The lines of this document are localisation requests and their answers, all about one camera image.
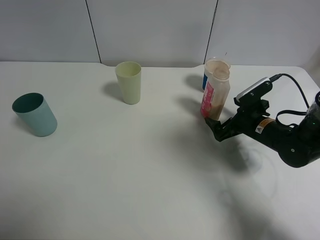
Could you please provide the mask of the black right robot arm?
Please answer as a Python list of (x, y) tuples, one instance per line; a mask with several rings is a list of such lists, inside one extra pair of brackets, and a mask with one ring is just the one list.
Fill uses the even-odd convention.
[(304, 167), (320, 157), (320, 96), (298, 125), (286, 126), (277, 119), (269, 118), (269, 102), (259, 99), (253, 103), (238, 103), (236, 115), (224, 123), (205, 118), (214, 138), (222, 142), (244, 134), (276, 151), (287, 165), (293, 168)]

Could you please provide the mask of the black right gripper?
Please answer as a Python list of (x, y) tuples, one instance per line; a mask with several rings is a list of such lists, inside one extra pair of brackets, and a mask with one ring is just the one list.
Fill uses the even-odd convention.
[(237, 109), (234, 117), (221, 124), (220, 121), (206, 117), (205, 123), (211, 129), (214, 138), (222, 142), (229, 138), (244, 134), (259, 143), (270, 143), (271, 140), (262, 133), (256, 132), (256, 128), (262, 120), (270, 116), (267, 109), (270, 107), (267, 100), (258, 100), (252, 105), (242, 105)]

